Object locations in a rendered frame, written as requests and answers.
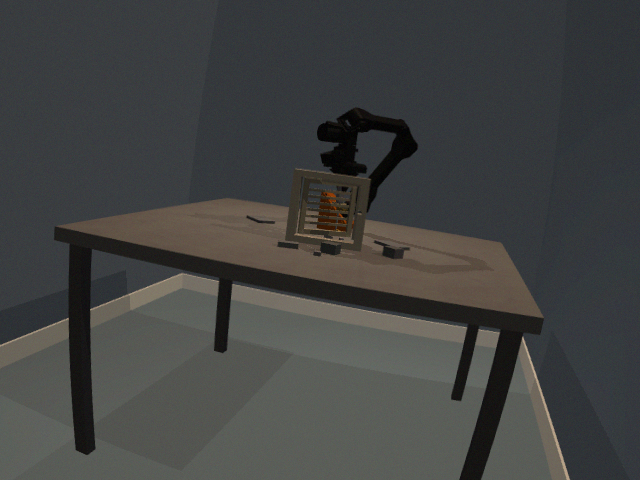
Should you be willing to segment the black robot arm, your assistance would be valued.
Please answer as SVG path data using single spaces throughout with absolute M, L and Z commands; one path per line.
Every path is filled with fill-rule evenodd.
M 349 126 L 346 123 L 349 121 Z M 360 108 L 353 108 L 337 118 L 337 122 L 326 121 L 319 125 L 317 137 L 320 141 L 356 145 L 358 133 L 368 132 L 371 129 L 387 131 L 396 134 L 390 152 L 386 158 L 376 167 L 367 179 L 370 180 L 370 193 L 367 212 L 377 193 L 377 188 L 393 171 L 398 163 L 407 157 L 411 157 L 417 151 L 417 143 L 411 136 L 410 130 L 403 119 L 391 119 L 374 116 Z M 321 153 L 322 164 L 342 162 L 345 160 L 344 151 L 334 150 Z

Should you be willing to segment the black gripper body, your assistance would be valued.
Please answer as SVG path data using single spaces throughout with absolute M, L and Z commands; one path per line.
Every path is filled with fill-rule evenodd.
M 337 147 L 337 150 L 344 151 L 345 153 L 344 162 L 342 162 L 342 160 L 340 159 L 339 161 L 333 162 L 331 164 L 324 163 L 324 167 L 332 167 L 332 169 L 334 170 L 342 170 L 344 172 L 349 172 L 349 173 L 366 174 L 367 167 L 365 166 L 365 164 L 359 164 L 359 163 L 356 163 L 356 161 L 354 161 L 355 152 L 358 153 L 358 149 L 356 149 L 356 146 L 339 144 L 339 147 Z

